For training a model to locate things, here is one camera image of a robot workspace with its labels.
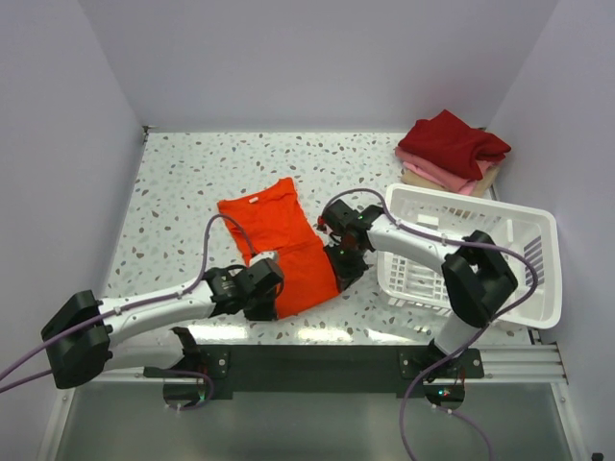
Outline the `white plastic laundry basket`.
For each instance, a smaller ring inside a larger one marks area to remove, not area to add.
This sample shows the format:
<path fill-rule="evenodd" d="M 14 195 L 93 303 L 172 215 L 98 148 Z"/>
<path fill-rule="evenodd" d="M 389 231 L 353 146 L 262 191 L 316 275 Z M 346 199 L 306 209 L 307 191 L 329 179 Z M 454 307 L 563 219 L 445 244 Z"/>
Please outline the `white plastic laundry basket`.
<path fill-rule="evenodd" d="M 503 320 L 557 325 L 562 273 L 548 212 L 396 183 L 375 223 L 378 282 L 390 303 L 448 315 L 501 303 Z"/>

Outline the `orange t shirt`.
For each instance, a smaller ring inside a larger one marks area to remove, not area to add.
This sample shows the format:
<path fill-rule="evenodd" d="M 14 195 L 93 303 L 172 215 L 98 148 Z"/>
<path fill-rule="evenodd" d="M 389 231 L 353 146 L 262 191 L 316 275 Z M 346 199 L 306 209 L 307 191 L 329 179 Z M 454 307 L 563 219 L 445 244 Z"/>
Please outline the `orange t shirt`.
<path fill-rule="evenodd" d="M 220 213 L 245 262 L 275 252 L 284 288 L 276 300 L 278 317 L 298 315 L 340 294 L 324 243 L 302 210 L 294 181 L 278 180 L 255 194 L 222 200 Z"/>

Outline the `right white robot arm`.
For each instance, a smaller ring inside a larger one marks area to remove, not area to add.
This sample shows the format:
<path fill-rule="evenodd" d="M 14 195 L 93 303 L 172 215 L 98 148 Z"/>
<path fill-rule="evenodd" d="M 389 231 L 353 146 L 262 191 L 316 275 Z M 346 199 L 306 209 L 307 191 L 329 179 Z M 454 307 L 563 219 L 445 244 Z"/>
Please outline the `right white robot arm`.
<path fill-rule="evenodd" d="M 452 314 L 414 359 L 424 370 L 444 357 L 460 354 L 518 288 L 518 280 L 491 237 L 475 230 L 461 239 L 458 247 L 446 237 L 410 227 L 394 219 L 382 206 L 363 211 L 338 199 L 328 205 L 317 220 L 317 229 L 328 231 L 332 242 L 324 251 L 332 266 L 337 288 L 343 292 L 367 270 L 366 252 L 400 256 L 434 271 L 443 279 Z"/>

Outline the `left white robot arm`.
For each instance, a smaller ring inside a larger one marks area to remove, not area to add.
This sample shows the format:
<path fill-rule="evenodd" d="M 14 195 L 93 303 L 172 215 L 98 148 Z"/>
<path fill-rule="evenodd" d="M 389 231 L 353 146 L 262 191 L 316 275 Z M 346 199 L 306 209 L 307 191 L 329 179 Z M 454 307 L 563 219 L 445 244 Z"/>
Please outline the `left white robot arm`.
<path fill-rule="evenodd" d="M 56 387 L 70 389 L 106 370 L 147 366 L 131 339 L 158 328 L 243 312 L 275 320 L 283 271 L 265 257 L 249 265 L 211 268 L 195 279 L 131 298 L 98 300 L 90 290 L 72 295 L 41 331 Z"/>

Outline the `pink folded shirt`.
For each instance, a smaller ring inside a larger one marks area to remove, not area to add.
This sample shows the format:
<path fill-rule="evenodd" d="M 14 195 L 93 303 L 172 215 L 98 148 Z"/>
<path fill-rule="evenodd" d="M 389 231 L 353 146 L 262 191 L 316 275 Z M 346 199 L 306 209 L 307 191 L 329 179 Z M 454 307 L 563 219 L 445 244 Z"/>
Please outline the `pink folded shirt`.
<path fill-rule="evenodd" d="M 420 169 L 423 172 L 428 173 L 430 176 L 433 176 L 437 181 L 441 182 L 446 188 L 449 189 L 449 192 L 451 193 L 456 193 L 467 182 L 478 182 L 475 180 L 469 180 L 457 176 L 454 173 L 451 173 L 446 169 L 440 168 L 439 166 L 436 166 L 435 164 L 425 159 L 419 158 L 413 154 L 404 151 L 400 147 L 395 148 L 395 155 L 402 162 L 405 170 L 412 169 L 413 171 L 417 172 L 418 169 Z M 500 165 L 497 163 L 491 163 L 486 161 L 479 162 L 479 168 L 482 174 L 482 178 L 486 170 L 493 166 L 500 167 Z"/>

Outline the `aluminium frame rail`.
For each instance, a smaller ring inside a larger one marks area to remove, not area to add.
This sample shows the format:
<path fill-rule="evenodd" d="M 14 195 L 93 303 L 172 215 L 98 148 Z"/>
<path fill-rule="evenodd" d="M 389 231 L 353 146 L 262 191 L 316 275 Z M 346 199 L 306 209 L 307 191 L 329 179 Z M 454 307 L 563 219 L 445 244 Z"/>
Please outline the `aluminium frame rail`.
<path fill-rule="evenodd" d="M 557 345 L 481 346 L 484 378 L 495 383 L 568 383 Z"/>

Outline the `dark red folded shirt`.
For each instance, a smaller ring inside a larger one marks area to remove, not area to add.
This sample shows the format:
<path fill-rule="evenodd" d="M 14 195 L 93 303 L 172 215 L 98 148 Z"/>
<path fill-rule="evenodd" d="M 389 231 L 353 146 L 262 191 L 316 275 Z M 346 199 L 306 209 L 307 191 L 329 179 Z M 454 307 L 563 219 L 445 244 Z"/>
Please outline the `dark red folded shirt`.
<path fill-rule="evenodd" d="M 405 152 L 466 180 L 481 180 L 479 162 L 500 163 L 511 147 L 496 135 L 472 128 L 448 110 L 419 119 L 398 143 Z"/>

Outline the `beige folded shirt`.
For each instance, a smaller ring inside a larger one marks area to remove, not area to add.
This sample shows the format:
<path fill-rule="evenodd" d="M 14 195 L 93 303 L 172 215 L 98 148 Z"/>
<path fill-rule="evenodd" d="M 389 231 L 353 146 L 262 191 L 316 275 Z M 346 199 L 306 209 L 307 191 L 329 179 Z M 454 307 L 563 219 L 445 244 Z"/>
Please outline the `beige folded shirt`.
<path fill-rule="evenodd" d="M 483 178 L 478 182 L 465 183 L 456 194 L 482 197 L 492 186 L 500 172 L 499 166 L 493 166 L 486 170 Z M 401 182 L 408 185 L 432 189 L 437 191 L 449 192 L 441 182 L 437 181 L 433 176 L 418 169 L 417 172 L 412 169 L 406 169 L 401 176 Z"/>

